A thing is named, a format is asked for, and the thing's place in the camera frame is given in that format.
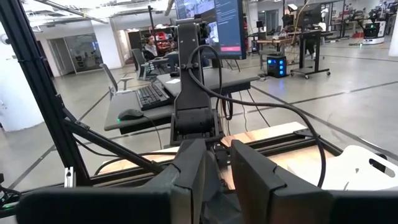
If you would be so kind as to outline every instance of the office chair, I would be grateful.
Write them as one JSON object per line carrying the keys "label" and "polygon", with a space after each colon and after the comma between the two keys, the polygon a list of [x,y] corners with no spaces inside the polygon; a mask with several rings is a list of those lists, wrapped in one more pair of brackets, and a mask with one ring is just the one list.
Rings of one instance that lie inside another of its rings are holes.
{"label": "office chair", "polygon": [[138,63],[137,74],[139,80],[147,80],[156,77],[158,74],[152,73],[156,69],[156,65],[165,64],[169,62],[168,58],[160,58],[146,62],[141,49],[132,49],[131,51],[134,58],[136,59],[136,62]]}
{"label": "office chair", "polygon": [[108,78],[111,80],[111,85],[108,87],[109,88],[109,93],[110,93],[110,96],[111,96],[111,100],[112,100],[113,96],[132,92],[132,90],[128,90],[127,89],[127,81],[132,80],[133,77],[121,78],[120,81],[124,82],[124,86],[123,86],[123,91],[119,91],[118,83],[114,79],[114,77],[113,77],[111,71],[109,70],[108,66],[106,64],[104,64],[104,63],[100,64],[99,66],[104,69],[104,71],[107,74]]}

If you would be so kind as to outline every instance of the black cable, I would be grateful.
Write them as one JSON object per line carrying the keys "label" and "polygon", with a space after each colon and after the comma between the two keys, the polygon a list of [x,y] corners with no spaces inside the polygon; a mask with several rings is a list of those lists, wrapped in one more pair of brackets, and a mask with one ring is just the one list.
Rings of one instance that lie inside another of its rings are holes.
{"label": "black cable", "polygon": [[102,154],[102,153],[96,152],[96,151],[90,149],[90,148],[89,148],[88,146],[86,146],[85,144],[83,144],[83,143],[82,143],[81,141],[79,141],[79,139],[77,139],[77,138],[75,138],[75,141],[76,141],[77,143],[79,143],[81,146],[83,146],[85,149],[87,149],[88,151],[90,151],[91,153],[96,154],[97,156],[116,157],[116,158],[119,157],[119,156],[117,156],[117,155],[109,155],[109,154]]}
{"label": "black cable", "polygon": [[159,140],[160,149],[163,149],[163,147],[162,147],[162,140],[160,139],[159,130],[157,129],[156,124],[154,123],[154,121],[153,121],[152,119],[148,118],[147,116],[144,116],[144,117],[145,117],[146,119],[148,119],[148,120],[152,123],[152,125],[154,126],[154,128],[155,128],[155,130],[156,130],[156,133],[157,133],[157,138],[158,138],[158,140]]}
{"label": "black cable", "polygon": [[[175,156],[177,155],[176,152],[146,152],[146,153],[142,153],[140,154],[140,156]],[[106,161],[104,162],[102,165],[100,165],[100,167],[95,171],[94,175],[98,175],[102,169],[104,169],[104,167],[114,163],[114,162],[119,162],[124,160],[123,158],[116,158],[116,159],[112,159],[110,161]]]}
{"label": "black cable", "polygon": [[[230,93],[228,93],[225,96],[228,97],[228,98],[232,98],[232,94],[230,94]],[[221,100],[221,105],[222,105],[222,109],[224,111],[225,119],[227,121],[231,121],[233,113],[234,113],[233,103],[230,103],[230,102],[225,101],[225,100]]]}
{"label": "black cable", "polygon": [[229,121],[226,121],[226,128],[228,130],[228,136],[231,135],[231,130],[229,130]]}
{"label": "black cable", "polygon": [[[255,103],[255,101],[254,101],[254,99],[253,99],[253,96],[251,96],[251,93],[250,93],[249,90],[248,90],[248,93],[249,93],[249,96],[250,96],[251,100],[253,101],[253,103]],[[262,117],[262,119],[266,122],[266,124],[268,125],[268,127],[271,127],[271,125],[269,125],[269,123],[268,123],[268,121],[266,120],[266,118],[264,117],[264,115],[262,115],[262,113],[261,113],[261,111],[260,111],[260,109],[259,109],[258,106],[256,106],[256,109],[257,109],[257,111],[259,112],[259,114],[260,114],[260,116]]]}
{"label": "black cable", "polygon": [[197,54],[198,50],[200,50],[200,49],[202,49],[202,48],[208,48],[208,49],[210,49],[210,50],[214,53],[214,55],[215,55],[217,61],[220,61],[220,56],[218,55],[217,51],[216,51],[213,47],[211,47],[211,46],[209,46],[209,45],[201,45],[201,46],[198,46],[198,47],[191,53],[191,55],[189,56],[188,61],[189,61],[190,63],[187,65],[187,66],[188,66],[188,72],[189,72],[189,74],[190,74],[192,80],[193,80],[203,91],[205,91],[206,93],[208,93],[208,94],[211,95],[211,96],[220,98],[220,99],[222,99],[222,100],[230,101],[230,102],[232,102],[232,103],[238,103],[238,104],[241,104],[241,105],[246,105],[246,106],[268,106],[268,107],[276,107],[276,108],[285,108],[285,109],[287,109],[287,110],[293,111],[294,113],[296,113],[297,115],[299,115],[299,116],[303,119],[304,123],[307,125],[308,129],[311,131],[311,134],[313,135],[313,138],[314,138],[315,142],[317,143],[317,146],[318,146],[318,149],[319,149],[319,153],[320,153],[320,157],[321,157],[321,174],[320,174],[320,178],[319,178],[319,181],[318,181],[318,187],[321,188],[322,185],[323,185],[323,181],[325,180],[325,174],[326,174],[326,157],[325,157],[325,152],[324,152],[324,150],[323,150],[322,143],[321,143],[321,141],[320,141],[320,139],[319,139],[319,135],[317,134],[317,132],[316,132],[315,129],[313,128],[313,126],[312,126],[311,122],[308,120],[308,118],[307,118],[298,108],[296,108],[296,107],[294,107],[294,106],[283,105],[283,104],[277,104],[277,103],[253,103],[253,102],[239,101],[239,100],[235,100],[235,99],[233,99],[233,98],[225,97],[225,96],[223,96],[223,95],[221,95],[221,94],[217,94],[217,93],[215,93],[215,92],[209,90],[205,85],[203,85],[202,83],[200,83],[200,82],[195,78],[195,76],[194,76],[193,73],[192,73],[192,67],[191,67],[192,58],[193,58],[193,56],[194,56],[195,54]]}
{"label": "black cable", "polygon": [[[240,98],[241,98],[241,101],[243,101],[242,100],[242,93],[239,91],[239,96],[240,96]],[[249,132],[248,131],[248,120],[246,119],[246,110],[244,109],[244,106],[243,105],[241,105],[242,106],[242,108],[243,108],[243,118],[244,118],[244,129],[246,130],[246,132]]]}
{"label": "black cable", "polygon": [[239,67],[238,61],[237,61],[237,60],[235,60],[235,63],[236,63],[236,66],[237,66],[237,68],[238,68],[239,72],[241,72],[241,68]]}
{"label": "black cable", "polygon": [[226,64],[231,68],[231,70],[233,70],[231,64],[226,59],[225,59],[225,61],[226,61]]}

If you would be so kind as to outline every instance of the glass door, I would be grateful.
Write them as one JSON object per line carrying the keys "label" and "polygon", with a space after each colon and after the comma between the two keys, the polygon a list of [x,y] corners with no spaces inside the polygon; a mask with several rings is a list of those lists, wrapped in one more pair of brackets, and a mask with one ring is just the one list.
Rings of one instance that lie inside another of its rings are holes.
{"label": "glass door", "polygon": [[276,30],[278,27],[278,10],[266,12],[267,31]]}
{"label": "glass door", "polygon": [[49,40],[49,46],[59,73],[61,75],[76,73],[65,40],[63,38],[51,39]]}
{"label": "glass door", "polygon": [[101,69],[103,63],[95,34],[65,37],[76,72]]}

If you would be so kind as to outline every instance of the computer tower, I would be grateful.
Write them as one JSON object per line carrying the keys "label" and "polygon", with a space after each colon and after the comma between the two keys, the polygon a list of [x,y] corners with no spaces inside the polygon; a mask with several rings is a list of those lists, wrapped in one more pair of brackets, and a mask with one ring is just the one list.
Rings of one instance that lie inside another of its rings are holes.
{"label": "computer tower", "polygon": [[286,56],[268,56],[267,74],[275,78],[286,77]]}

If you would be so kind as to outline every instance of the gray floor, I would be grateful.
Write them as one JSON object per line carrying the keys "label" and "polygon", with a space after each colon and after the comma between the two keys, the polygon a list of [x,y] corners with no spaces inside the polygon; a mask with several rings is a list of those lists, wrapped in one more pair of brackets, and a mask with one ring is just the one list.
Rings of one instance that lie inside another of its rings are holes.
{"label": "gray floor", "polygon": [[[388,56],[389,41],[377,46],[350,47],[346,40],[326,44],[321,49],[325,59],[322,67],[330,68],[330,77],[321,73],[309,80],[296,75],[282,79],[270,78],[252,83],[250,90],[257,102],[290,103],[304,110],[316,130],[339,147],[357,144],[372,151],[384,152],[390,160],[397,159],[398,149],[398,77],[394,67],[398,58]],[[260,73],[257,55],[239,61],[242,73]],[[135,76],[133,67],[113,71],[116,78]],[[130,148],[135,152],[159,149],[156,132],[132,133],[121,136],[117,131],[103,130],[108,111],[108,79],[103,72],[91,72],[56,78],[54,84],[67,108],[95,131]],[[137,88],[146,84],[133,80],[129,86]],[[243,100],[250,101],[247,92]],[[290,111],[277,108],[262,108],[261,113],[271,126],[301,119]],[[266,127],[253,107],[245,106],[248,130]],[[230,122],[232,133],[245,131],[245,120],[241,106],[234,107],[237,115]],[[163,145],[168,144],[170,129],[160,131]],[[4,186],[16,190],[27,190],[63,181],[63,164],[53,148],[52,139],[44,124],[14,133],[0,133],[0,172],[4,173]],[[98,152],[105,150],[90,144]],[[91,175],[106,157],[91,154],[85,149],[81,153]],[[13,223],[13,218],[0,223]]]}

